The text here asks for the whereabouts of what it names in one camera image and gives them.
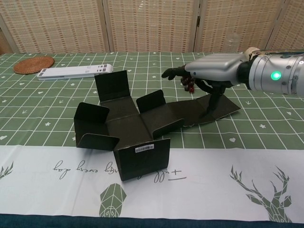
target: woven wall panel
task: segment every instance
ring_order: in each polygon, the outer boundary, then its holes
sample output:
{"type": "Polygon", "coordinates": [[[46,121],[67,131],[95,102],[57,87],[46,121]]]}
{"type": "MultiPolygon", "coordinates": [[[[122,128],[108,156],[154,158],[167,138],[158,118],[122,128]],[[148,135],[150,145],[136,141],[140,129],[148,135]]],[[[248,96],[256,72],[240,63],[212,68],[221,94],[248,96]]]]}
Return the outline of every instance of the woven wall panel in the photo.
{"type": "Polygon", "coordinates": [[[304,49],[304,1],[291,0],[271,49],[304,49]]]}
{"type": "Polygon", "coordinates": [[[281,0],[207,0],[200,51],[222,51],[228,33],[241,36],[239,51],[265,48],[281,0]]]}
{"type": "Polygon", "coordinates": [[[187,52],[194,0],[108,0],[115,51],[187,52]]]}
{"type": "Polygon", "coordinates": [[[96,0],[2,0],[0,13],[20,52],[104,52],[96,0]]]}

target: black cardboard box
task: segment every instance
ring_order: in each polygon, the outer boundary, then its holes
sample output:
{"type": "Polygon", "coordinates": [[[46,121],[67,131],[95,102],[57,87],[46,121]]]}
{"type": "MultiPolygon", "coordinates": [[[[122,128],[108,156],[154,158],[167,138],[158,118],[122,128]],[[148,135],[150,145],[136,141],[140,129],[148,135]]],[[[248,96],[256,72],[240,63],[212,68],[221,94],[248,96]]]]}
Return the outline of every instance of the black cardboard box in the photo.
{"type": "Polygon", "coordinates": [[[199,118],[209,95],[166,103],[162,90],[136,100],[130,95],[127,71],[95,76],[100,105],[80,103],[74,117],[76,146],[113,151],[121,180],[168,166],[170,139],[156,140],[183,126],[215,121],[239,109],[222,96],[212,116],[199,118]]]}

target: dark blue table edge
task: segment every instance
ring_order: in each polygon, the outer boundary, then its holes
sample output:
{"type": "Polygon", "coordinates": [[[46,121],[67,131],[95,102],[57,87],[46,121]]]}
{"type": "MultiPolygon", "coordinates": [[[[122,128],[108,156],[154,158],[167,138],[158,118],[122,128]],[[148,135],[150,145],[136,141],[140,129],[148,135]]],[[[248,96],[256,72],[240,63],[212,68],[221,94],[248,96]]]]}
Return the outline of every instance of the dark blue table edge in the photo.
{"type": "Polygon", "coordinates": [[[0,214],[0,228],[299,228],[304,224],[271,221],[192,220],[165,218],[99,218],[0,214]]]}

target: green led light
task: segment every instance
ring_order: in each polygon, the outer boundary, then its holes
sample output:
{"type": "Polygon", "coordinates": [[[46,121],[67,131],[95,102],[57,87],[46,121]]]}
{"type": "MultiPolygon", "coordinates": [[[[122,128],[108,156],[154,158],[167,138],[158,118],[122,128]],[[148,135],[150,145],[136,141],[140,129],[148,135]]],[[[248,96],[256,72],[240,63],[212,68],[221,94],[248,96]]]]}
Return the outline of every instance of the green led light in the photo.
{"type": "Polygon", "coordinates": [[[274,80],[274,81],[277,81],[281,78],[282,74],[280,71],[274,71],[271,73],[271,79],[274,80]]]}

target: robotic arm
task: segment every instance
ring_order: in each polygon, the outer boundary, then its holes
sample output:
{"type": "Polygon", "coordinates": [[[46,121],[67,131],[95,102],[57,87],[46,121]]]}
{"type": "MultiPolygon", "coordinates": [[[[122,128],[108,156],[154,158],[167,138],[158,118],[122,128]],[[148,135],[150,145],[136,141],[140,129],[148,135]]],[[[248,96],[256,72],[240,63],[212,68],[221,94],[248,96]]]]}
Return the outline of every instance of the robotic arm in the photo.
{"type": "Polygon", "coordinates": [[[211,54],[162,74],[169,80],[175,76],[193,77],[211,94],[204,117],[217,108],[226,88],[241,83],[253,91],[304,96],[304,50],[267,52],[251,47],[244,54],[211,54]]]}

